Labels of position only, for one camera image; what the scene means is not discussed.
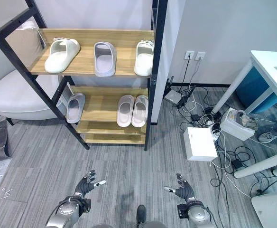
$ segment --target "shoe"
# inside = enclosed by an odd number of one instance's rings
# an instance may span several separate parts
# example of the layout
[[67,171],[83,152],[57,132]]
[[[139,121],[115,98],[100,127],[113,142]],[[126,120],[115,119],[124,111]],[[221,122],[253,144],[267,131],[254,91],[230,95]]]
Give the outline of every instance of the shoe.
[[140,224],[146,222],[146,208],[144,205],[139,205],[137,209],[137,225],[139,227]]
[[154,43],[150,40],[137,44],[137,55],[134,64],[134,72],[138,76],[149,76],[152,73]]
[[140,95],[135,99],[131,123],[134,127],[145,125],[148,116],[148,97]]
[[270,143],[274,139],[277,139],[277,136],[273,135],[271,132],[264,132],[258,138],[260,143]]
[[76,93],[70,97],[66,114],[68,123],[74,124],[80,121],[85,101],[86,97],[82,93]]
[[120,98],[118,104],[118,115],[116,122],[120,127],[128,127],[131,123],[133,113],[134,97],[124,95]]
[[108,42],[94,44],[94,73],[97,77],[110,77],[115,74],[117,52]]
[[63,72],[79,51],[80,44],[75,39],[57,39],[51,44],[50,55],[45,61],[46,72]]

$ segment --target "wooden shelf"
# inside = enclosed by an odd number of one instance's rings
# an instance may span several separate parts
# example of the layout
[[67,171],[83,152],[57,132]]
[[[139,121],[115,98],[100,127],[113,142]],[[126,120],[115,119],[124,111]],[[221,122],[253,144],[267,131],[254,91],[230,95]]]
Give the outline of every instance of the wooden shelf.
[[86,143],[145,144],[145,135],[87,134]]
[[148,95],[148,90],[141,88],[72,86],[71,90],[86,96],[81,121],[93,122],[116,122],[118,102],[123,95]]
[[132,125],[128,127],[120,127],[116,122],[86,122],[81,121],[76,131],[78,133],[92,134],[126,134],[126,135],[145,135],[146,125],[141,128]]
[[47,43],[47,49],[35,60],[29,68],[34,75],[53,75],[45,71],[45,61],[49,57],[50,46],[53,38],[74,38],[80,45],[81,50],[72,60],[68,68],[59,73],[70,76],[95,76],[94,75],[94,52],[96,42],[107,41],[112,43],[117,50],[116,77],[139,77],[134,73],[136,45],[142,39],[153,40],[153,31],[136,30],[94,30],[94,29],[52,29],[41,30],[42,36]]

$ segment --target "wall socket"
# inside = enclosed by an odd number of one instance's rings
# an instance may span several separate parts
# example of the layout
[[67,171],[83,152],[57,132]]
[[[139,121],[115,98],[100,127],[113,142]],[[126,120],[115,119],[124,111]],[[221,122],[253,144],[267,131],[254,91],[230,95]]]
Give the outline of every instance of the wall socket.
[[201,52],[201,51],[199,51],[197,54],[196,54],[196,57],[195,57],[195,60],[199,60],[199,59],[203,59],[204,58],[204,56],[205,56],[205,52]]
[[184,59],[188,59],[188,56],[190,56],[190,59],[193,59],[194,51],[186,51]]

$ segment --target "white box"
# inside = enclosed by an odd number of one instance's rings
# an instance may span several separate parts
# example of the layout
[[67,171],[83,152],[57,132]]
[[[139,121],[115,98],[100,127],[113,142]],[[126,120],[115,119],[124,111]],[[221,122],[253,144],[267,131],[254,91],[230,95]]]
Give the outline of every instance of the white box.
[[218,156],[209,128],[188,127],[184,141],[189,161],[210,162]]
[[233,120],[233,116],[228,118],[229,112],[235,111],[233,108],[229,108],[229,110],[222,116],[220,128],[222,131],[227,132],[228,134],[245,141],[254,135],[254,130],[243,127],[241,124],[235,122]]

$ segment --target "desk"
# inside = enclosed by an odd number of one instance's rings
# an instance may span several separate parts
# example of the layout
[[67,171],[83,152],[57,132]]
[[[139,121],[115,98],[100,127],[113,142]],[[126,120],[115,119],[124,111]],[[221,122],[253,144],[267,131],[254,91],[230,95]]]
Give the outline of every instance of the desk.
[[[262,75],[264,80],[269,85],[269,88],[261,94],[261,96],[256,99],[246,110],[246,113],[253,111],[259,104],[261,104],[266,98],[268,98],[272,93],[277,95],[277,52],[274,51],[251,51],[251,57],[245,67],[240,71],[238,76],[235,78],[233,83],[230,85],[228,90],[225,92],[223,97],[219,100],[217,105],[213,108],[212,112],[215,114],[228,100],[231,94],[239,86],[248,72],[255,67],[257,71]],[[269,169],[277,165],[277,155],[260,161],[254,165],[251,165],[241,171],[234,173],[236,178],[245,177],[256,172]]]

